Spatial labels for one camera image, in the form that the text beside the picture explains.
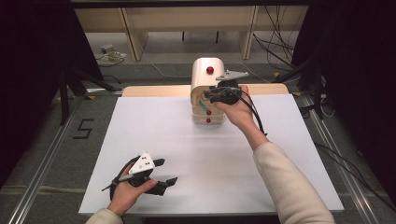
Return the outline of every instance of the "white tabletop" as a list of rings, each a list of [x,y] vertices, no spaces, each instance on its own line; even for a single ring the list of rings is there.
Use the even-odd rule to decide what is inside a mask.
[[[291,95],[253,95],[268,138],[312,182],[331,211],[344,210]],[[109,203],[101,191],[138,154],[165,159],[150,177],[178,177],[163,196],[142,195],[127,213],[143,217],[270,215],[276,209],[245,136],[227,119],[194,124],[189,97],[119,98],[79,212]]]

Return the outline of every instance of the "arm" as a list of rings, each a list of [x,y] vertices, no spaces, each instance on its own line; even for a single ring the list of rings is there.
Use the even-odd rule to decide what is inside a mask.
[[[241,86],[248,93],[248,87]],[[214,103],[247,138],[257,169],[276,206],[281,223],[334,223],[332,214],[298,167],[279,146],[258,129],[249,108],[241,101],[234,105]]]
[[[133,164],[129,165],[122,173],[128,175]],[[114,191],[113,199],[106,209],[101,209],[88,219],[87,224],[122,224],[121,216],[128,211],[137,201],[137,198],[157,185],[157,180],[151,179],[139,187],[134,187],[128,182],[120,182]]]

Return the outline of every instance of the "red dot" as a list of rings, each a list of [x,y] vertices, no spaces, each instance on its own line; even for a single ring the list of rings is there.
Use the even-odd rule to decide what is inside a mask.
[[[212,66],[208,66],[208,67],[206,68],[206,72],[207,72],[209,75],[212,75],[214,71],[215,71],[215,69],[214,69]]]

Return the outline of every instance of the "hand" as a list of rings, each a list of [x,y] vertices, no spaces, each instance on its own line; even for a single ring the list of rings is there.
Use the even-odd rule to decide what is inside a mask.
[[[133,165],[133,163],[129,165],[122,172],[122,176],[128,175],[128,171]],[[107,209],[121,217],[136,203],[137,198],[141,194],[154,188],[154,186],[157,185],[157,182],[157,180],[151,179],[137,188],[130,185],[127,181],[120,182],[114,190],[113,199]]]
[[[248,94],[248,86],[241,85],[240,88],[242,90],[242,98],[244,98],[249,104],[252,104],[249,97],[246,95],[246,93]],[[241,100],[233,105],[215,102],[213,103],[213,106],[224,111],[230,122],[239,129],[243,129],[246,125],[255,125],[250,108],[248,108],[248,106]]]

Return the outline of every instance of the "white sleeve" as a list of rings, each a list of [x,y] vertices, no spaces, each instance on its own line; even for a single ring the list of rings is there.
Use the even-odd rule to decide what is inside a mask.
[[[281,223],[334,223],[315,188],[281,147],[264,143],[253,157]]]
[[[86,224],[122,224],[122,219],[108,209],[101,209],[88,219]]]

